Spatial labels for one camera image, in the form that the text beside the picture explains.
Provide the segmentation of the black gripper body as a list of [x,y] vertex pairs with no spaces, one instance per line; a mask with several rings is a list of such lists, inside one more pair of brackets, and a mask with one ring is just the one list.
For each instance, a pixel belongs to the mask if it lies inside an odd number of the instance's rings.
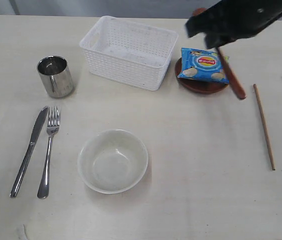
[[256,36],[282,17],[282,0],[222,0],[218,35],[235,41]]

